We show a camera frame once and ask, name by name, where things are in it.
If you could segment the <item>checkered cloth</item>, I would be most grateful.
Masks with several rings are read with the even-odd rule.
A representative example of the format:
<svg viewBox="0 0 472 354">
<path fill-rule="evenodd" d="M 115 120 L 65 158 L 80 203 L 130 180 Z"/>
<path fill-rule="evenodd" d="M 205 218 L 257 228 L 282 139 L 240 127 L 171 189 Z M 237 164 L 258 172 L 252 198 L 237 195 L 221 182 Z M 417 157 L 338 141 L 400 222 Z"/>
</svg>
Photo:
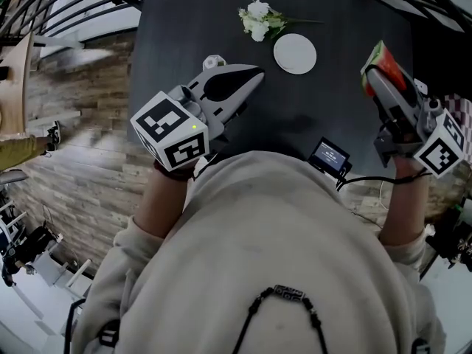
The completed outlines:
<svg viewBox="0 0 472 354">
<path fill-rule="evenodd" d="M 458 94 L 448 94 L 445 95 L 445 107 L 465 135 L 465 161 L 472 167 L 472 102 Z"/>
</svg>

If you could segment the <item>red watermelon slice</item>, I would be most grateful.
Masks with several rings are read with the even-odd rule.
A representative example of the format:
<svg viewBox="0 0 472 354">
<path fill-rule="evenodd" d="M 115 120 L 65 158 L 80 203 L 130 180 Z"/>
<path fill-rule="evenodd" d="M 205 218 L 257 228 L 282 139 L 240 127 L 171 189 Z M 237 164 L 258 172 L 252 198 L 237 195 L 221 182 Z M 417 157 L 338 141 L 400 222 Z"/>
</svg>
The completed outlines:
<svg viewBox="0 0 472 354">
<path fill-rule="evenodd" d="M 379 69 L 399 91 L 406 90 L 406 82 L 402 71 L 383 40 L 377 42 L 366 63 L 361 68 L 361 84 L 364 92 L 367 96 L 374 97 L 375 92 L 367 80 L 367 71 L 371 68 Z"/>
</svg>

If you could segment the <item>light wooden table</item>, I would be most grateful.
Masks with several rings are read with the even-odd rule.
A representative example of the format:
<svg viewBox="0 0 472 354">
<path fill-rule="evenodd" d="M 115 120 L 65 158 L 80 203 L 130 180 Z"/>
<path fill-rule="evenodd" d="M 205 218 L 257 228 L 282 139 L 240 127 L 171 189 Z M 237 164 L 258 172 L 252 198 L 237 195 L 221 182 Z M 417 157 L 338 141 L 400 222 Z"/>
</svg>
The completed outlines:
<svg viewBox="0 0 472 354">
<path fill-rule="evenodd" d="M 7 76 L 0 80 L 0 135 L 25 132 L 25 100 L 34 35 L 26 35 L 3 59 Z"/>
</svg>

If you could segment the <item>black round stool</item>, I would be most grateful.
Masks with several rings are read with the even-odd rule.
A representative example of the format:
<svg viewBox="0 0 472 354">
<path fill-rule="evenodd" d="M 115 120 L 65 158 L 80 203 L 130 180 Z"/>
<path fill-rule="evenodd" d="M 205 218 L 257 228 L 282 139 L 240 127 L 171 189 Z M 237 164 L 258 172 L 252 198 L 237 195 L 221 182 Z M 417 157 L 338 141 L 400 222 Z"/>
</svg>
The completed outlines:
<svg viewBox="0 0 472 354">
<path fill-rule="evenodd" d="M 8 184 L 26 180 L 28 175 L 19 169 L 5 170 L 0 172 L 0 199 L 4 198 L 4 191 Z"/>
</svg>

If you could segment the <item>person's right forearm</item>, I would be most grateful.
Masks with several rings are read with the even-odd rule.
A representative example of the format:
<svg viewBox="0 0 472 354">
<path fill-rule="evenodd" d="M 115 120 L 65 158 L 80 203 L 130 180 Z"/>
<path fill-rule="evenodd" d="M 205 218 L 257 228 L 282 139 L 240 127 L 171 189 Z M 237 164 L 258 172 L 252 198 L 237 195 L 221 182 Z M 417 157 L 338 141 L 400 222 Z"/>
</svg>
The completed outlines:
<svg viewBox="0 0 472 354">
<path fill-rule="evenodd" d="M 419 176 L 423 169 L 414 159 L 396 156 L 395 178 L 412 177 L 404 184 L 392 188 L 389 211 L 379 234 L 379 240 L 385 247 L 400 248 L 413 243 L 424 243 L 425 217 L 428 201 L 430 176 Z"/>
</svg>

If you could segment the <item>beige sweatshirt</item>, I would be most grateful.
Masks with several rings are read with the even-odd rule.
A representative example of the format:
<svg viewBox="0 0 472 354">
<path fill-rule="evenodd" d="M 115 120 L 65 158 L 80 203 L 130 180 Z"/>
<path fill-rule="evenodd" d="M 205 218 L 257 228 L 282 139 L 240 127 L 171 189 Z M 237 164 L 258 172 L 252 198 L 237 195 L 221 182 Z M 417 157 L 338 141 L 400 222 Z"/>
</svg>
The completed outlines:
<svg viewBox="0 0 472 354">
<path fill-rule="evenodd" d="M 72 354 L 443 354 L 426 242 L 385 247 L 308 163 L 252 151 L 189 179 L 166 238 L 130 217 Z M 120 320 L 115 348 L 97 335 Z"/>
</svg>

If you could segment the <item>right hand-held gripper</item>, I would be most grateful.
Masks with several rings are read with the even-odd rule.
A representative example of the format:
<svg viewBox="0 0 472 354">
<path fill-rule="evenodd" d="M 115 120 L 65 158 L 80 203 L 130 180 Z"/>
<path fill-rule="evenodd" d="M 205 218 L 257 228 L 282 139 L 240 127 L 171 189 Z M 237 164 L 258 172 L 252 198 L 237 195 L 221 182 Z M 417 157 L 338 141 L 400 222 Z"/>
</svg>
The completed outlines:
<svg viewBox="0 0 472 354">
<path fill-rule="evenodd" d="M 379 69 L 367 80 L 382 105 L 382 125 L 374 141 L 383 165 L 395 156 L 414 159 L 436 178 L 450 172 L 464 157 L 465 135 L 438 99 L 423 100 L 413 78 L 400 67 L 406 84 L 399 91 Z"/>
</svg>

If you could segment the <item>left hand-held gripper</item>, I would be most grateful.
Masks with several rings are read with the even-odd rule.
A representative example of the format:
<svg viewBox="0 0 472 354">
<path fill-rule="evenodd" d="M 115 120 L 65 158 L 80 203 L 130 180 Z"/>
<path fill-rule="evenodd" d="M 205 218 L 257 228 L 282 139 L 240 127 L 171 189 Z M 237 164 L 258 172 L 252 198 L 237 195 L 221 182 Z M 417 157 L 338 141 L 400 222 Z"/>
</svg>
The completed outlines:
<svg viewBox="0 0 472 354">
<path fill-rule="evenodd" d="M 210 154 L 210 141 L 223 133 L 262 82 L 258 66 L 229 64 L 202 71 L 188 86 L 160 91 L 135 113 L 131 124 L 145 148 L 165 170 L 176 170 Z"/>
</svg>

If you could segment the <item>person's left forearm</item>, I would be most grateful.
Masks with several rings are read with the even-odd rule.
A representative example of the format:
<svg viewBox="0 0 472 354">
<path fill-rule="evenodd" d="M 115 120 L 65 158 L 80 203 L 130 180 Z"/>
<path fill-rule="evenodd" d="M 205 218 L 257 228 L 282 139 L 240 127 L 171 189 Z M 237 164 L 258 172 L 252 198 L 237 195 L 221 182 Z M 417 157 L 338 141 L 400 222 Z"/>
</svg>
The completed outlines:
<svg viewBox="0 0 472 354">
<path fill-rule="evenodd" d="M 180 218 L 187 195 L 187 185 L 193 176 L 196 162 L 174 171 L 167 171 L 154 162 L 134 223 L 148 234 L 166 238 Z"/>
</svg>

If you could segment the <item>white flower bouquet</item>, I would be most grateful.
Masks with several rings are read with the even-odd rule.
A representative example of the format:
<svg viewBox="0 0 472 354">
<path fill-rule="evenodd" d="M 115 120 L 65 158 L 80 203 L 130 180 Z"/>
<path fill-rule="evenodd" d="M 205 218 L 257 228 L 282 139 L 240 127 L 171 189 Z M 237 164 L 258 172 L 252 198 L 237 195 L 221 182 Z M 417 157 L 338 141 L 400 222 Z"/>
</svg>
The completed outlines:
<svg viewBox="0 0 472 354">
<path fill-rule="evenodd" d="M 246 8 L 239 8 L 237 14 L 242 22 L 243 31 L 258 43 L 266 38 L 276 38 L 290 24 L 323 24 L 323 21 L 319 20 L 289 18 L 261 0 L 254 0 Z"/>
</svg>

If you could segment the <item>small black display screen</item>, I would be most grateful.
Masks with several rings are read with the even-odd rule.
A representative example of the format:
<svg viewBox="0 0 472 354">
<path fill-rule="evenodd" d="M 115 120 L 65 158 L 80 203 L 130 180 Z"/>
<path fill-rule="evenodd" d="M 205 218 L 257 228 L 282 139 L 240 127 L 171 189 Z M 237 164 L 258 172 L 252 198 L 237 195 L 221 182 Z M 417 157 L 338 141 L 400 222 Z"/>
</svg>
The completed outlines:
<svg viewBox="0 0 472 354">
<path fill-rule="evenodd" d="M 350 172 L 350 155 L 328 139 L 322 137 L 308 157 L 308 163 L 336 180 L 342 180 Z"/>
</svg>

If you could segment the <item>white wooden chair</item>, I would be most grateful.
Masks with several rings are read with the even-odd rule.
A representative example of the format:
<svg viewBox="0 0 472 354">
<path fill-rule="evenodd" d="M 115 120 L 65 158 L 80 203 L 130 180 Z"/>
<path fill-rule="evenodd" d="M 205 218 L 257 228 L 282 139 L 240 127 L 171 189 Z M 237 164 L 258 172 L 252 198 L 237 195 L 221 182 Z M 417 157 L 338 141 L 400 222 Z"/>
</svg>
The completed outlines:
<svg viewBox="0 0 472 354">
<path fill-rule="evenodd" d="M 49 251 L 45 251 L 37 256 L 32 263 L 33 268 L 48 286 L 58 286 L 60 288 L 68 288 L 69 290 L 83 276 L 85 270 L 90 265 L 91 260 L 87 259 L 78 270 L 70 271 L 68 263 L 60 265 L 51 257 Z"/>
</svg>

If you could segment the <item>white round plate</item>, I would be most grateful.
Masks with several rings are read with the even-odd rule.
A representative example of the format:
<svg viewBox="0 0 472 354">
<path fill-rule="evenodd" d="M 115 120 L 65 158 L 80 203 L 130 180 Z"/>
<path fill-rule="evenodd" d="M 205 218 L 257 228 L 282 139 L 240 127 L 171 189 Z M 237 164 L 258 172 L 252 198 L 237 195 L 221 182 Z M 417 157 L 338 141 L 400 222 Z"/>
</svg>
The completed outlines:
<svg viewBox="0 0 472 354">
<path fill-rule="evenodd" d="M 306 74 L 317 61 L 313 43 L 305 36 L 295 33 L 281 36 L 274 44 L 273 53 L 277 65 L 289 74 Z"/>
</svg>

